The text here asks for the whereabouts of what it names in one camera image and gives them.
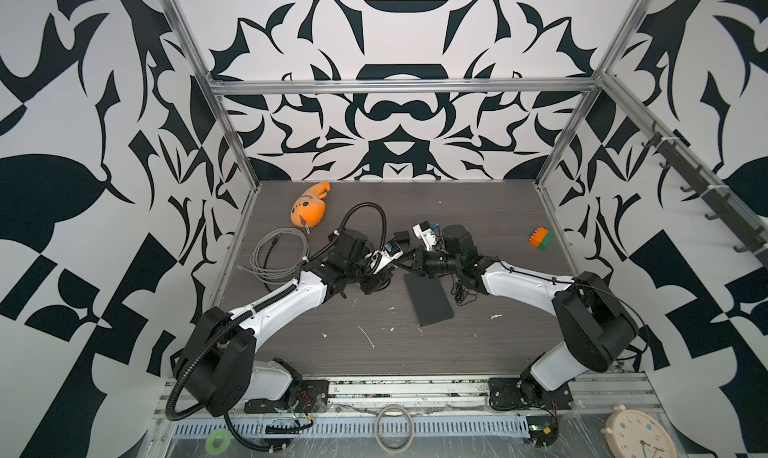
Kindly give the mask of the black rectangular box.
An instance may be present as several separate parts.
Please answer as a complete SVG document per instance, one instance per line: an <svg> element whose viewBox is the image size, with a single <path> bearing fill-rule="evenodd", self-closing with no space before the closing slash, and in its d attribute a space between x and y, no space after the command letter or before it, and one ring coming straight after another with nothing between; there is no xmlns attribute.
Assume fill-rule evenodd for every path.
<svg viewBox="0 0 768 458"><path fill-rule="evenodd" d="M439 279L407 274L404 276L404 282L421 327L454 317L454 311Z"/></svg>

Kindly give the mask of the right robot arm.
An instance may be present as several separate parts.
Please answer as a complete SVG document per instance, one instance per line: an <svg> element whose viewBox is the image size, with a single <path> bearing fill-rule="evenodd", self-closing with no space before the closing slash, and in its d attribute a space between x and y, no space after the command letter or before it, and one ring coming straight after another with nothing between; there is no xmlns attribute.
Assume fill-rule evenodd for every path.
<svg viewBox="0 0 768 458"><path fill-rule="evenodd" d="M462 225L440 229L424 221L412 233L414 272L429 278L449 275L461 293L510 298L557 319L562 341L520 375L520 393L528 402L585 372L607 371L638 335L627 307L594 273L569 277L516 267L480 253Z"/></svg>

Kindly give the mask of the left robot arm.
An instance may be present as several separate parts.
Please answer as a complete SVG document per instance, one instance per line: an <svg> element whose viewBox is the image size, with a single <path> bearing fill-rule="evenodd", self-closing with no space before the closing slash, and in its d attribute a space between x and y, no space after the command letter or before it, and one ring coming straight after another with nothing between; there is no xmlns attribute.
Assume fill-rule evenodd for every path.
<svg viewBox="0 0 768 458"><path fill-rule="evenodd" d="M256 362L259 347L349 284L366 294L379 290L402 254L394 239L373 249L362 233L340 231L293 278L267 295L231 311L206 311L173 370L176 382L166 401L166 418L180 421L201 410L213 417L225 415L256 386L262 388L262 398L289 405L298 393L300 374L279 359Z"/></svg>

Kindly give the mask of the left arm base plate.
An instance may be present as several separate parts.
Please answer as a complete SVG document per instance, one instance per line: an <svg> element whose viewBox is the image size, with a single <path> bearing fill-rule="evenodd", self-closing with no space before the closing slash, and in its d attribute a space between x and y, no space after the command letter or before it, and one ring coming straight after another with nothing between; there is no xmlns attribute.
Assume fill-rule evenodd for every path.
<svg viewBox="0 0 768 458"><path fill-rule="evenodd" d="M244 405L246 414L310 414L326 404L330 382L323 379L302 380L291 384L278 400L251 399Z"/></svg>

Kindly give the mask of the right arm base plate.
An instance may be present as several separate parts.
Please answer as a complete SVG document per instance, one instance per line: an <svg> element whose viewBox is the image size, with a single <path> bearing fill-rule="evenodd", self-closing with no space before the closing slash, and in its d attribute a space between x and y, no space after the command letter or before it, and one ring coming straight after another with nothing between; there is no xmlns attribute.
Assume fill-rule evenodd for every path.
<svg viewBox="0 0 768 458"><path fill-rule="evenodd" d="M489 406L497 411L514 411L538 407L569 410L572 394L568 384L547 391L532 378L492 377L488 379Z"/></svg>

